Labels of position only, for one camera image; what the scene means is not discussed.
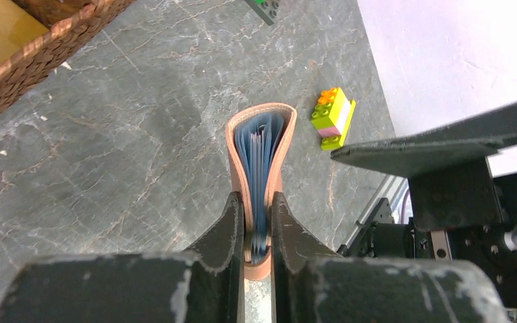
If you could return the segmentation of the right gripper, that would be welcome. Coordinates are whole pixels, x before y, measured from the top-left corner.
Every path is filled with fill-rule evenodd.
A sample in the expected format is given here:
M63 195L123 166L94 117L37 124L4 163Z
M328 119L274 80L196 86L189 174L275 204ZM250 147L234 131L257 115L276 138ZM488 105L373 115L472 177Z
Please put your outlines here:
M337 252L468 261L490 278L504 306L517 310L517 174L494 178L487 161L477 159L515 145L517 102L416 135L332 151L336 162L410 178L413 210L406 221L387 221L380 212L390 205L380 199Z

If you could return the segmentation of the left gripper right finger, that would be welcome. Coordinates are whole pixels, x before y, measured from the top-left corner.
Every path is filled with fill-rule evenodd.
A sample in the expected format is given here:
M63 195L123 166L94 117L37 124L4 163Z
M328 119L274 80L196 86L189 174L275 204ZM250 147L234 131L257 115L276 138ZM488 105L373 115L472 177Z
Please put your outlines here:
M348 258L271 206L274 322L506 322L497 291L467 261Z

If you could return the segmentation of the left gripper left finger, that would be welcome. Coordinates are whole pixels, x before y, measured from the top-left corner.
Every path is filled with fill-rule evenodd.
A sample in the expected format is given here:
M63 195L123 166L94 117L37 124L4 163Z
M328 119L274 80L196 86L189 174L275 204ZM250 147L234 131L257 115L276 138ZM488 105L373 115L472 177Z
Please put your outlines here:
M0 322L243 322L243 204L180 252L55 255L28 263Z

